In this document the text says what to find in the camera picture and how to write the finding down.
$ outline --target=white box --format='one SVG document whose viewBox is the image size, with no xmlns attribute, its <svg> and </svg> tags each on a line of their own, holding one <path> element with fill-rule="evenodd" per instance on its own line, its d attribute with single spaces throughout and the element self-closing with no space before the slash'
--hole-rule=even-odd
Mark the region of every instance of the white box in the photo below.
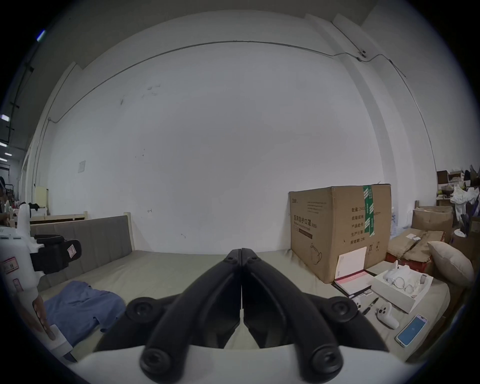
<svg viewBox="0 0 480 384">
<path fill-rule="evenodd" d="M 387 272 L 388 270 L 375 276 L 372 282 L 372 291 L 378 293 L 385 300 L 391 302 L 393 305 L 397 306 L 406 313 L 410 313 L 427 294 L 428 290 L 430 289 L 430 285 L 432 285 L 433 277 L 427 275 L 425 283 L 423 284 L 425 287 L 423 288 L 422 292 L 420 292 L 417 296 L 412 297 L 413 295 L 409 295 L 403 289 L 399 289 L 387 283 L 387 281 L 384 280 L 384 274 Z M 419 280 L 420 276 L 423 275 L 422 273 L 414 270 L 411 270 L 411 273 L 417 274 Z"/>
</svg>

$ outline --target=white controller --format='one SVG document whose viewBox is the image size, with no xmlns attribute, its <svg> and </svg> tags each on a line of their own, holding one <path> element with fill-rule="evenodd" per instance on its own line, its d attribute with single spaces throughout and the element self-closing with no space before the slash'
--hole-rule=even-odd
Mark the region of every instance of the white controller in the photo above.
<svg viewBox="0 0 480 384">
<path fill-rule="evenodd" d="M 392 303 L 387 303 L 380 308 L 377 312 L 377 318 L 392 329 L 397 329 L 400 326 L 398 320 L 392 316 Z"/>
</svg>

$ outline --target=white plastic bag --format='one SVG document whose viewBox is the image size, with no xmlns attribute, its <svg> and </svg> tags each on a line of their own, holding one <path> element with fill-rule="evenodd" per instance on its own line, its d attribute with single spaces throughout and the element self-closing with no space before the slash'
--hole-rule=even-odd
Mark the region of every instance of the white plastic bag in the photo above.
<svg viewBox="0 0 480 384">
<path fill-rule="evenodd" d="M 455 204 L 455 213 L 458 221 L 461 221 L 462 215 L 467 213 L 467 203 L 473 204 L 479 195 L 478 188 L 470 187 L 468 191 L 464 191 L 457 185 L 453 189 L 453 196 L 450 202 Z"/>
</svg>

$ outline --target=white wall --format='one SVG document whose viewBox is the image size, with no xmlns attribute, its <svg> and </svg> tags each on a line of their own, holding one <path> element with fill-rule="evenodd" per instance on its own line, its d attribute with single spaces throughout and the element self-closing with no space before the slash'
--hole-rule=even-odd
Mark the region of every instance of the white wall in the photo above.
<svg viewBox="0 0 480 384">
<path fill-rule="evenodd" d="M 406 1 L 381 0 L 362 24 L 407 76 L 437 170 L 480 166 L 478 105 L 452 52 Z"/>
<path fill-rule="evenodd" d="M 333 53 L 302 19 L 204 13 L 124 40 L 87 66 L 67 94 L 77 100 L 152 54 L 226 39 Z M 289 191 L 384 182 L 372 122 L 344 65 L 287 47 L 209 45 L 145 61 L 51 127 L 51 146 L 41 150 L 49 160 L 36 171 L 47 174 L 51 213 L 130 211 L 136 246 L 146 250 L 288 248 Z"/>
</svg>

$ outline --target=game controller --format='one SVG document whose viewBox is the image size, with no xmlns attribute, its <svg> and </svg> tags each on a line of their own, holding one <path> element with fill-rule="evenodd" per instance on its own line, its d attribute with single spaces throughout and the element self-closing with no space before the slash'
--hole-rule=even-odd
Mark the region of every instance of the game controller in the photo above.
<svg viewBox="0 0 480 384">
<path fill-rule="evenodd" d="M 352 300 L 357 305 L 357 309 L 360 309 L 361 307 L 360 299 L 358 297 L 354 297 Z"/>
<path fill-rule="evenodd" d="M 387 303 L 377 312 L 377 318 L 386 326 L 397 329 L 400 324 L 397 319 L 392 316 L 392 303 Z"/>
</svg>

